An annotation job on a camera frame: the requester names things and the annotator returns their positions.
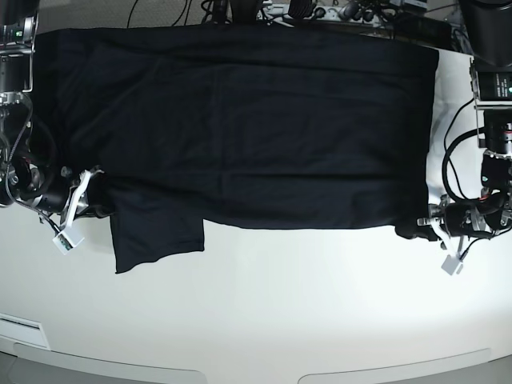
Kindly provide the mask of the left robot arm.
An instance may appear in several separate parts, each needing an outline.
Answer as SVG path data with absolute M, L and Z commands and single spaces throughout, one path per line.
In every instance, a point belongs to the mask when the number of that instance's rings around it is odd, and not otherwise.
M 474 59 L 470 66 L 472 104 L 483 125 L 456 137 L 445 148 L 441 176 L 445 194 L 427 216 L 396 228 L 403 238 L 447 242 L 452 237 L 492 239 L 511 228 L 511 3 L 460 1 Z M 450 186 L 448 169 L 457 147 L 470 138 L 483 149 L 482 195 L 465 198 Z

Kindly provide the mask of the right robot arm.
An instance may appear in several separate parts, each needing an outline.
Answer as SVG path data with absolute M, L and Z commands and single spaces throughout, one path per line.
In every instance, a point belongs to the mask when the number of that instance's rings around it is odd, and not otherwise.
M 35 114 L 34 88 L 37 1 L 1 3 L 1 206 L 19 204 L 49 222 L 64 217 L 78 197 L 72 218 L 104 218 L 109 211 L 79 191 L 71 168 L 58 163 L 58 145 Z

